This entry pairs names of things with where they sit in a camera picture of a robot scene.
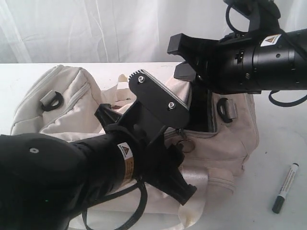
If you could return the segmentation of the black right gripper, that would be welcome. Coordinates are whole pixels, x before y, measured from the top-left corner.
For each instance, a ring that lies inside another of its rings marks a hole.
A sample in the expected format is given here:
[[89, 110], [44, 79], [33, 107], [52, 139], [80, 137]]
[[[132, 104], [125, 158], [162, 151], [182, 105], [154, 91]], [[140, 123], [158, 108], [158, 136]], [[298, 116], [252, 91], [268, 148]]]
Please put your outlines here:
[[261, 92], [252, 82], [256, 44], [252, 38], [234, 38], [231, 34], [212, 40], [181, 33], [170, 37], [167, 53], [185, 56], [186, 61], [175, 68], [177, 80], [197, 82], [220, 94], [255, 94]]

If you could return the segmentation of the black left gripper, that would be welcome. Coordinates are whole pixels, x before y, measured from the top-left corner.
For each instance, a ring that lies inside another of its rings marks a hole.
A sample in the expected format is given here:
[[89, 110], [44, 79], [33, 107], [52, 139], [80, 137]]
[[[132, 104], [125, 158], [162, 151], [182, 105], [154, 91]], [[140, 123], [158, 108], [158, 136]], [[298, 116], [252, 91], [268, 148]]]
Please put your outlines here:
[[120, 115], [108, 103], [94, 113], [105, 134], [105, 186], [115, 189], [137, 179], [148, 183], [185, 205], [197, 191], [178, 167], [183, 162], [179, 147], [166, 147], [166, 126], [140, 103]]

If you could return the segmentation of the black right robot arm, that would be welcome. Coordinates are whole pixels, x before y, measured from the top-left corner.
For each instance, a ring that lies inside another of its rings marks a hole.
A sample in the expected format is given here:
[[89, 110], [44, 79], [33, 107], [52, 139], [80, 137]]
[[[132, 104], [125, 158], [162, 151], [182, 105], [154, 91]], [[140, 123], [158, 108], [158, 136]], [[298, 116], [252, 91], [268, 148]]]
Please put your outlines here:
[[177, 34], [167, 52], [181, 56], [196, 82], [218, 94], [307, 88], [307, 62], [281, 34], [230, 33], [220, 40]]

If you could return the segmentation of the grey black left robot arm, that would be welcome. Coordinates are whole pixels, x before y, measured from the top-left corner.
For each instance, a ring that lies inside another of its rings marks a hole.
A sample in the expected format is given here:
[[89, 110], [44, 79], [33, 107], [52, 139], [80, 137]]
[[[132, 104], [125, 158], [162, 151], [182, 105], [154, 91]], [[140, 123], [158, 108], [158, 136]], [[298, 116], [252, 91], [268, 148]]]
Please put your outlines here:
[[164, 141], [167, 128], [188, 122], [185, 106], [136, 101], [121, 115], [102, 104], [95, 116], [106, 133], [71, 143], [44, 134], [0, 137], [1, 229], [66, 230], [88, 208], [139, 189], [126, 230], [144, 212], [145, 184], [182, 205], [195, 194], [179, 171], [182, 149]]

